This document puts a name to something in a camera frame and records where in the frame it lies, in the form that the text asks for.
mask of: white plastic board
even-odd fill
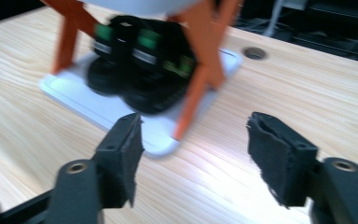
[[[52,99],[60,102],[78,115],[108,131],[116,121],[134,111],[118,96],[102,96],[92,91],[86,85],[86,71],[90,63],[96,59],[91,53],[76,62],[73,66],[62,70],[58,75],[47,75],[40,82],[40,88]],[[230,77],[241,64],[241,56],[221,50],[220,57],[226,77]],[[207,91],[202,99],[197,120],[215,97],[215,91]],[[182,111],[183,100],[169,110],[154,116],[142,116],[142,134],[145,154],[151,157],[161,157],[172,153],[179,142],[171,138],[176,120]]]

